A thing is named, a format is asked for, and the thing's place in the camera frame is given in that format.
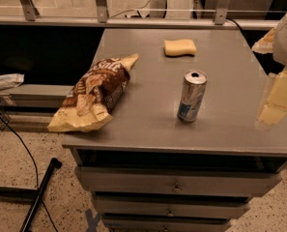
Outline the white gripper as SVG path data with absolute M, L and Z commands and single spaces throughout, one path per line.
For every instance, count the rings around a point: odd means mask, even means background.
M 260 54 L 273 53 L 273 59 L 287 66 L 287 13 L 276 29 L 271 29 L 251 48 Z M 265 125 L 278 124 L 287 113 L 287 67 L 279 74 L 270 74 L 264 89 L 257 120 Z

